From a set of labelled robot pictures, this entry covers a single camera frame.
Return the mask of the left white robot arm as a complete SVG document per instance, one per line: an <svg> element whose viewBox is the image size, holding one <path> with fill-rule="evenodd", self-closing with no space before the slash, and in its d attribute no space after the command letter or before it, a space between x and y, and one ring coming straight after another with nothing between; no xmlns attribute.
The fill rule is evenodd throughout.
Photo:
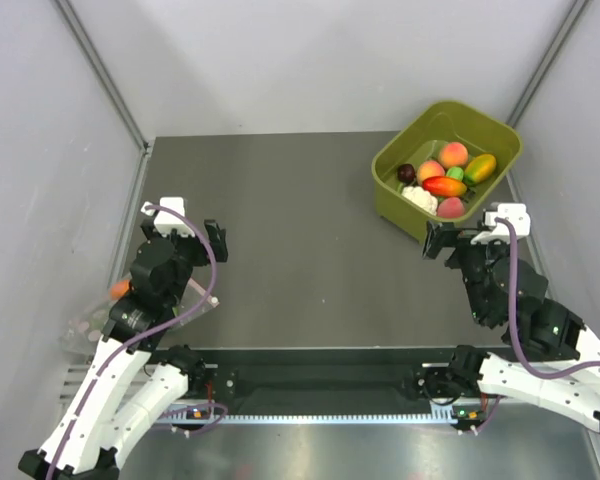
<svg viewBox="0 0 600 480"><path fill-rule="evenodd" d="M180 308L193 270L228 259L226 231L207 220L198 232L187 220L143 221L127 284L112 304L95 356L77 394L50 437L23 453L18 468L33 479L116 479L139 440L178 398L206 387L202 358L170 348L131 399L131 382L148 364L167 330L191 318L211 296Z"/></svg>

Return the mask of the orange fake fruit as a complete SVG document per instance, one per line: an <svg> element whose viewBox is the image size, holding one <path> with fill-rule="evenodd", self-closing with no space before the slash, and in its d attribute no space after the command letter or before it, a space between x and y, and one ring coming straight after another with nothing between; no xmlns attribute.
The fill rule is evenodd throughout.
<svg viewBox="0 0 600 480"><path fill-rule="evenodd" d="M118 300L122 298L130 290L130 281L128 279L120 280L115 283L109 290L109 297L112 300Z"/></svg>

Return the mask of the clear zip top bag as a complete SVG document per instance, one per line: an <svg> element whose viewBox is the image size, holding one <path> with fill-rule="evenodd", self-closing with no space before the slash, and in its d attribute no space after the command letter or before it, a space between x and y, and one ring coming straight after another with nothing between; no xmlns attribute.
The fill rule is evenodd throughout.
<svg viewBox="0 0 600 480"><path fill-rule="evenodd" d="M120 280L128 279L131 275L127 272ZM194 279L188 280L186 289L180 304L174 308L174 315L188 311L202 298L205 288L198 284ZM81 314L69 320L63 335L59 337L59 345L64 352L92 356L95 354L97 342L101 337L102 330L109 317L109 311L117 300L112 300L109 293L104 294L98 301L92 303ZM171 327L171 330L180 329L196 318L210 312L220 304L219 299L211 294L204 303L191 315L182 319L179 323Z"/></svg>

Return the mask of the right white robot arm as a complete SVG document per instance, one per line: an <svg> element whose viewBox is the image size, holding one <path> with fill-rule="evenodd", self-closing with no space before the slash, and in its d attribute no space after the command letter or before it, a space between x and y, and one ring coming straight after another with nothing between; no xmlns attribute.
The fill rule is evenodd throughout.
<svg viewBox="0 0 600 480"><path fill-rule="evenodd" d="M559 414L600 435L600 338L574 312L547 295L548 280L518 256L515 227L497 219L461 229L428 223L427 259L445 249L458 270L474 321L504 327L513 353L460 345L445 367L421 368L416 391L440 406L462 397L506 397Z"/></svg>

